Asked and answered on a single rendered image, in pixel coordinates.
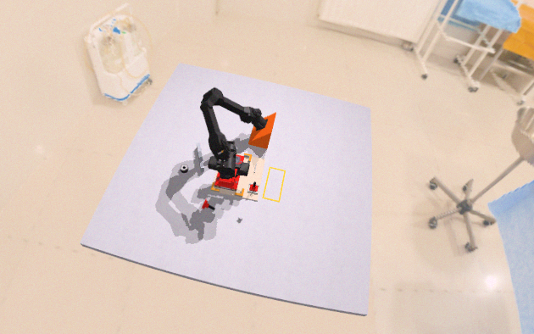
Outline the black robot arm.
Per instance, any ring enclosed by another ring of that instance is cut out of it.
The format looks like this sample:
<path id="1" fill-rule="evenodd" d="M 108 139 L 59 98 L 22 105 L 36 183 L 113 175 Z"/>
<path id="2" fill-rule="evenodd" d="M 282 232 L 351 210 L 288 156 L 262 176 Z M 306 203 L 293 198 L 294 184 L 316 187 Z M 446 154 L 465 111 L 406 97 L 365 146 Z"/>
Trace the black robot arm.
<path id="1" fill-rule="evenodd" d="M 220 161 L 220 179 L 230 180 L 235 177 L 236 168 L 236 147 L 234 141 L 227 141 L 225 135 L 219 128 L 213 106 L 219 105 L 232 113 L 237 114 L 240 121 L 244 123 L 252 123 L 256 131 L 265 128 L 268 119 L 261 115 L 260 109 L 251 107 L 243 107 L 238 103 L 223 96 L 222 91 L 217 87 L 213 87 L 203 94 L 200 109 L 203 111 L 203 117 L 209 132 L 209 147 L 215 156 L 215 159 Z M 218 154 L 222 151 L 223 153 Z"/>

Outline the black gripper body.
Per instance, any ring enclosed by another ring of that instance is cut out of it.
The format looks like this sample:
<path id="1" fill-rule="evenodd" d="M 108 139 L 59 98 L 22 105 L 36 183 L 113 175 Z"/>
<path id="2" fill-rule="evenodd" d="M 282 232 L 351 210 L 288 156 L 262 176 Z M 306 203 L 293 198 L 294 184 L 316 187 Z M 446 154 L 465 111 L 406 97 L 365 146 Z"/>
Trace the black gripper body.
<path id="1" fill-rule="evenodd" d="M 249 166 L 250 166 L 249 163 L 242 162 L 241 164 L 236 164 L 235 169 L 238 170 L 239 175 L 247 176 L 248 171 L 249 171 Z M 209 169 L 215 170 L 215 169 L 218 169 L 219 167 L 220 167 L 220 162 L 215 159 L 215 156 L 210 157 Z"/>

